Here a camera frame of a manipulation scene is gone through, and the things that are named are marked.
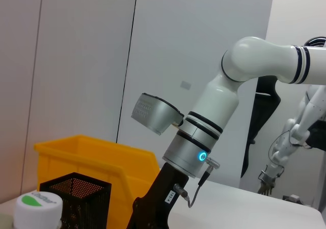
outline white tabletop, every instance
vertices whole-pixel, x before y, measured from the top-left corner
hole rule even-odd
[[[189,179],[191,199],[198,179]],[[0,205],[0,213],[13,214],[15,200]],[[295,203],[206,182],[189,209],[179,198],[169,216],[170,229],[326,229],[321,214]]]

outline white bottle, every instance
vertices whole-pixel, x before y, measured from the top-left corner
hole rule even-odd
[[[62,199],[49,192],[30,192],[18,197],[15,229],[58,229],[61,227]]]

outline black mount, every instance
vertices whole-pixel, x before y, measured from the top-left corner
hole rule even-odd
[[[179,197],[174,185],[184,188],[188,180],[187,175],[165,163],[147,194],[133,202],[127,229],[169,229],[169,213]]]

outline green label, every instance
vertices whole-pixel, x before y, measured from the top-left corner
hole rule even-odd
[[[21,201],[24,204],[30,205],[30,206],[42,206],[42,204],[40,204],[39,202],[37,202],[35,198],[33,198],[31,196],[28,196],[28,195],[22,197]]]

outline yellow plastic bin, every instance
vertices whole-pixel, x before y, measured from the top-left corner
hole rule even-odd
[[[159,172],[152,152],[87,136],[38,143],[35,150],[38,189],[41,183],[72,172],[112,184],[109,229],[126,229],[133,201],[147,193]]]

